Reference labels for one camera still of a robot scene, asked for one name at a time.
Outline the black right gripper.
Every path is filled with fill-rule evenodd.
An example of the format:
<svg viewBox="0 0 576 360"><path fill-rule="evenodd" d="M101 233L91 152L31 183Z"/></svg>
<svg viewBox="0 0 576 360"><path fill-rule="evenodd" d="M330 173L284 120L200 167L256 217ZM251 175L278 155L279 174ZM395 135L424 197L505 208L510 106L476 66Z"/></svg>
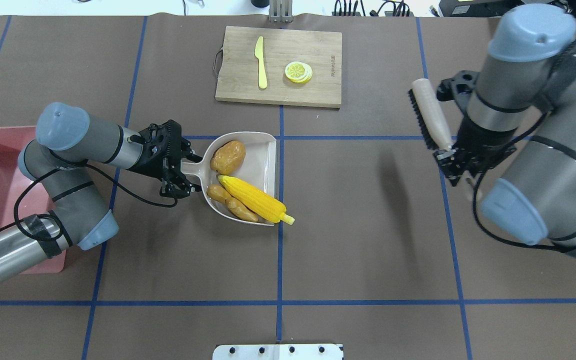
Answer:
<svg viewBox="0 0 576 360"><path fill-rule="evenodd" d="M442 80L436 91L439 101L455 102L462 121L454 143L457 149L435 150L435 161L452 187L456 187L462 177L473 190L478 187L481 173L496 168L517 152L515 145L508 146L512 132L484 129L467 114L478 75L478 71L461 70L454 77Z"/></svg>

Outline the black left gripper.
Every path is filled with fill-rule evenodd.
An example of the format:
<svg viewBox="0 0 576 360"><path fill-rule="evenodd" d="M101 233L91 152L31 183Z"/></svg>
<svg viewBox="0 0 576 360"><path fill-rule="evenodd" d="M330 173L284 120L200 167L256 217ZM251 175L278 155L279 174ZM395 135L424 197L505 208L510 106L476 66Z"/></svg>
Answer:
<svg viewBox="0 0 576 360"><path fill-rule="evenodd" d="M141 146L137 161L128 171L161 180L160 196L183 199L191 193L201 193L201 185L190 182L182 173L181 162L187 160L198 164L203 157L182 136L182 127L178 122L151 123L138 134L128 137L128 142Z"/></svg>

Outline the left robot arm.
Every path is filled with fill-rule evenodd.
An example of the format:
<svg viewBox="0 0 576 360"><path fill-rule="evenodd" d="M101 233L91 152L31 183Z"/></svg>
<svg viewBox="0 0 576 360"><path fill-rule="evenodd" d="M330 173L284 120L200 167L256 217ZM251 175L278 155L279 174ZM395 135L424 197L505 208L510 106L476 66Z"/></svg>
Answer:
<svg viewBox="0 0 576 360"><path fill-rule="evenodd" d="M48 105L17 165L30 179L29 189L41 185L54 207L21 217L19 207L28 191L15 201L13 222L0 230L0 283L72 246L91 249L118 233L114 214L89 174L90 162L156 179L160 196L176 204L201 191L182 172L185 159L202 161L176 121L136 132L73 105Z"/></svg>

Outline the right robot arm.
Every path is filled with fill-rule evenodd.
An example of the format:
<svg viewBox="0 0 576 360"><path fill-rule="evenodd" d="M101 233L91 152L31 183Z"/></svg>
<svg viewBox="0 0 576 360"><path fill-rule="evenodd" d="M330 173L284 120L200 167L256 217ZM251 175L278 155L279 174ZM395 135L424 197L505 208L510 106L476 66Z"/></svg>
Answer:
<svg viewBox="0 0 576 360"><path fill-rule="evenodd" d="M482 200L483 215L518 248L576 259L576 19L544 3L502 16L481 71L460 71L438 87L462 122L450 147L430 140L455 186L476 180L513 156Z"/></svg>

